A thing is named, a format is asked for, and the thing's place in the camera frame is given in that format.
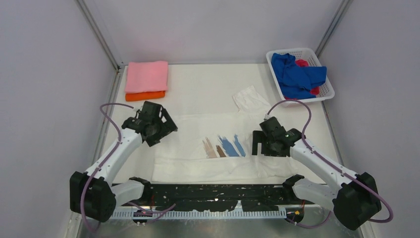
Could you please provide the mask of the white printed t shirt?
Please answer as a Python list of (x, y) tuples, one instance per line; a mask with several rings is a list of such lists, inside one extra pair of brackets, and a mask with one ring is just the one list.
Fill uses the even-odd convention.
[(152, 180), (162, 183), (287, 179), (298, 171), (290, 158), (252, 155), (253, 132), (270, 104), (254, 86), (233, 96), (237, 112), (176, 116), (178, 130), (155, 150)]

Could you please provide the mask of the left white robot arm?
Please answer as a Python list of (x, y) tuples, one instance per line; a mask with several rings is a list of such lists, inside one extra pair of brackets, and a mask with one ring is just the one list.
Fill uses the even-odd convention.
[(145, 179), (132, 177), (124, 183), (112, 183), (137, 148), (143, 143), (150, 147), (157, 145), (178, 127), (160, 104), (145, 101), (134, 111), (136, 114), (121, 126), (110, 122), (117, 131), (115, 141), (92, 166), (84, 172), (74, 172), (70, 177), (71, 211), (105, 222), (121, 205), (132, 201), (147, 205), (151, 201), (151, 183)]

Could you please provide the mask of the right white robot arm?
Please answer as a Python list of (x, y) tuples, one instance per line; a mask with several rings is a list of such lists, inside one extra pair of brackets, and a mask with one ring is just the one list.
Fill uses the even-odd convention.
[(260, 123), (252, 132), (252, 155), (290, 157), (305, 165), (325, 184), (314, 183), (302, 175), (288, 178), (282, 186), (288, 203), (310, 201), (332, 212), (350, 230), (358, 229), (382, 209), (375, 179), (358, 174), (331, 160), (306, 138), (303, 132), (286, 130), (276, 117)]

